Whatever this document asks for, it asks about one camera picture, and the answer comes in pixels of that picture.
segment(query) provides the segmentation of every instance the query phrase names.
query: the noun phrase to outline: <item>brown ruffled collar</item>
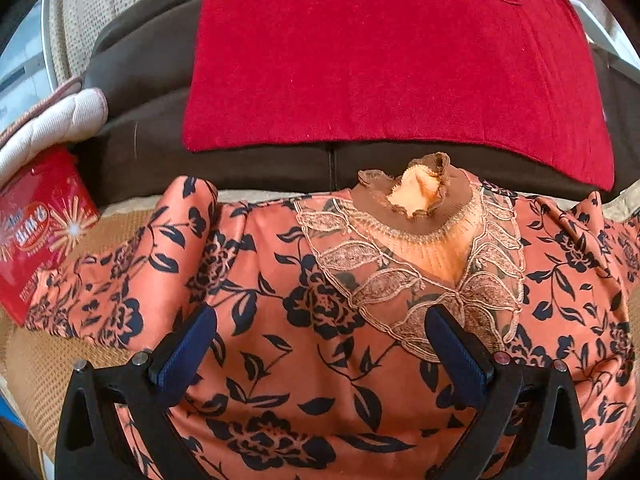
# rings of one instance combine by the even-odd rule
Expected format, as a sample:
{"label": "brown ruffled collar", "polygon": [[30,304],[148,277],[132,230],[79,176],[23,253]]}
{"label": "brown ruffled collar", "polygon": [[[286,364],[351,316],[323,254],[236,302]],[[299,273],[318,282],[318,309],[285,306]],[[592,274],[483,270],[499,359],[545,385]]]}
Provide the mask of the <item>brown ruffled collar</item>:
{"label": "brown ruffled collar", "polygon": [[402,183],[402,176],[391,178],[380,170],[358,172],[359,184],[351,190],[353,206],[373,216],[380,223],[405,233],[428,235],[441,229],[450,218],[472,199],[469,180],[462,170],[450,165],[446,153],[432,153],[409,163],[405,175],[415,166],[426,168],[438,181],[434,200],[426,209],[412,213],[389,201]]}

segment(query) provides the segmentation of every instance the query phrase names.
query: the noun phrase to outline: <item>blue gripper pad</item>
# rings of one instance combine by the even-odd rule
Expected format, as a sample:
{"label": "blue gripper pad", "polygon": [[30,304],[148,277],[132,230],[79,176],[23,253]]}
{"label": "blue gripper pad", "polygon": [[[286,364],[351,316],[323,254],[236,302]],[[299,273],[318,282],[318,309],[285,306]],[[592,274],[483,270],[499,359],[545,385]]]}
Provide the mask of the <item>blue gripper pad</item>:
{"label": "blue gripper pad", "polygon": [[198,309],[191,315],[194,319],[187,319],[191,325],[158,374],[158,403],[164,408],[180,402],[216,335],[216,311],[208,305]]}
{"label": "blue gripper pad", "polygon": [[[456,400],[480,410],[486,401],[493,370],[490,363],[487,365],[485,357],[488,353],[480,340],[465,332],[441,304],[427,310],[424,328],[429,342],[453,382]],[[476,350],[480,351],[481,359],[484,358],[481,363],[483,366],[472,355],[477,355]]]}

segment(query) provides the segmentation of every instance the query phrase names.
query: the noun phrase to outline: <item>starburst graphic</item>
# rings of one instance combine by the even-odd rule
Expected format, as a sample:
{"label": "starburst graphic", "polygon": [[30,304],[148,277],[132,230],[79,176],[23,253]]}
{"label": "starburst graphic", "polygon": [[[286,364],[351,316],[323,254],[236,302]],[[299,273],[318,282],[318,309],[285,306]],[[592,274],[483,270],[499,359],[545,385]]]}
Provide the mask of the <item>starburst graphic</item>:
{"label": "starburst graphic", "polygon": [[0,263],[6,263],[11,259],[9,254],[9,244],[11,243],[11,233],[9,232],[9,224],[0,213]]}
{"label": "starburst graphic", "polygon": [[98,217],[91,212],[85,212],[84,208],[78,209],[79,198],[73,197],[68,204],[65,203],[60,216],[53,208],[50,208],[51,217],[57,222],[59,229],[53,231],[56,240],[51,244],[51,252],[60,249],[68,256],[78,244],[80,238],[86,233],[87,228],[98,221]]}

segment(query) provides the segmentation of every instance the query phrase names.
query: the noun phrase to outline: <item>high neck collar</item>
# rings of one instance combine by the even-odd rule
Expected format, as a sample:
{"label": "high neck collar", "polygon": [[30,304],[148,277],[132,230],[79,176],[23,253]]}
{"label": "high neck collar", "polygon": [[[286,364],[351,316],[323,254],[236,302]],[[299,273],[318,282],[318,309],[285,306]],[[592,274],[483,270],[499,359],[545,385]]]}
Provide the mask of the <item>high neck collar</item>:
{"label": "high neck collar", "polygon": [[[408,210],[398,200],[402,188],[411,186],[411,179],[429,177],[432,184],[423,189],[420,183],[415,190],[407,190],[417,196],[413,201],[424,208]],[[408,234],[429,235],[440,230],[472,199],[469,180],[462,170],[450,165],[446,153],[433,153],[416,158],[399,178],[391,178],[379,170],[358,172],[358,185],[351,190],[353,206],[373,216],[380,223]]]}

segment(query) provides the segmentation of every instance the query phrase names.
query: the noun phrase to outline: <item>brown leather sofa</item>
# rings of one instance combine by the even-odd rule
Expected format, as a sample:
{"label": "brown leather sofa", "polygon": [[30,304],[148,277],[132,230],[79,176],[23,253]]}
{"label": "brown leather sofa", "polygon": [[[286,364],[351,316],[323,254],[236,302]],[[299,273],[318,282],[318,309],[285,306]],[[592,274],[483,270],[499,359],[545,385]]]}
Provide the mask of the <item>brown leather sofa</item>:
{"label": "brown leather sofa", "polygon": [[[110,119],[98,137],[75,149],[98,206],[162,193],[180,174],[209,179],[219,189],[335,190],[354,186],[358,170],[399,174],[412,158],[436,151],[510,189],[573,200],[593,190],[519,155],[446,142],[329,142],[190,153],[180,133],[201,2],[142,0],[98,37],[85,83],[104,91]],[[640,130],[640,110],[633,105],[640,98],[640,78],[616,56],[595,46],[592,51],[614,146],[615,187],[604,194],[610,200],[640,178],[640,143],[632,142]]]}

